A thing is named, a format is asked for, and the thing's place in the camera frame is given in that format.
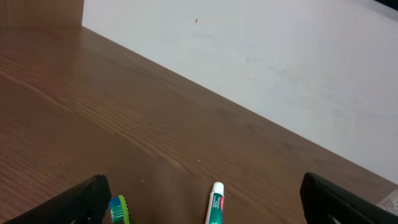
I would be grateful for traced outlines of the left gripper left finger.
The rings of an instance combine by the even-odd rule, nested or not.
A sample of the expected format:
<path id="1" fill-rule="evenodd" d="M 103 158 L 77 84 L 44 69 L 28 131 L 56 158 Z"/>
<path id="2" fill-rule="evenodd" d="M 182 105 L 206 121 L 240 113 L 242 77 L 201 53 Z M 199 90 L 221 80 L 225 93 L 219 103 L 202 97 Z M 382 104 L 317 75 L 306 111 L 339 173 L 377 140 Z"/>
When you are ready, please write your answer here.
<path id="1" fill-rule="evenodd" d="M 105 175 L 94 175 L 8 223 L 102 223 L 111 191 Z"/>

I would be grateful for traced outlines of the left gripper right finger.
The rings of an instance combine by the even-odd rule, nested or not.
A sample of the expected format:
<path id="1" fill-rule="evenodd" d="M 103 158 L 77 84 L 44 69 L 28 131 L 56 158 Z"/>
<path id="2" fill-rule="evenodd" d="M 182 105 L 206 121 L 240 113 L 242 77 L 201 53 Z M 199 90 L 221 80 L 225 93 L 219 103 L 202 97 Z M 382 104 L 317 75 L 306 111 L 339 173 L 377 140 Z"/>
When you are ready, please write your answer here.
<path id="1" fill-rule="evenodd" d="M 397 215 L 311 172 L 303 177 L 300 198 L 308 224 L 397 224 Z"/>

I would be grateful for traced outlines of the green blue toothbrush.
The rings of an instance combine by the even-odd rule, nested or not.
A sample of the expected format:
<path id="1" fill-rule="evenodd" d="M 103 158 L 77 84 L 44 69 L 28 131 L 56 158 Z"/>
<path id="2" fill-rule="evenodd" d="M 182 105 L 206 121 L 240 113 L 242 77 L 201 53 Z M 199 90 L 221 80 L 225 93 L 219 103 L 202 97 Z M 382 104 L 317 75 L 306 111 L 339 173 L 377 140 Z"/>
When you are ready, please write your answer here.
<path id="1" fill-rule="evenodd" d="M 129 210 L 123 195 L 114 197 L 109 202 L 112 224 L 130 224 Z"/>

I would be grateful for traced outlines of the green white wipes packet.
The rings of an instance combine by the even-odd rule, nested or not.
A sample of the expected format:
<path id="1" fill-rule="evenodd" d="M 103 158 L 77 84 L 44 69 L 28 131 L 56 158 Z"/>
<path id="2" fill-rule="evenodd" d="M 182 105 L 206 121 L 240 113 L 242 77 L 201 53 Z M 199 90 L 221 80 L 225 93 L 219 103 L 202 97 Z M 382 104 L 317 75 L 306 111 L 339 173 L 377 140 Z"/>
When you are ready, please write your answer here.
<path id="1" fill-rule="evenodd" d="M 398 189 L 393 190 L 390 194 L 385 196 L 377 206 L 381 209 L 398 216 Z"/>

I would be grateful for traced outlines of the teal toothpaste tube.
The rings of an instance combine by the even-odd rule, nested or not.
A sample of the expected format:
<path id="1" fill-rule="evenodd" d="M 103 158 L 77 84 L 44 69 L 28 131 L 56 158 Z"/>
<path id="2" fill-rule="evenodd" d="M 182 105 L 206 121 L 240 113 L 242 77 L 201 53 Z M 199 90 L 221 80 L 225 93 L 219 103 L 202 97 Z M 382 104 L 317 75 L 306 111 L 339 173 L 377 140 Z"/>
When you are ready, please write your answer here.
<path id="1" fill-rule="evenodd" d="M 210 192 L 205 224 L 223 223 L 224 184 L 215 182 Z"/>

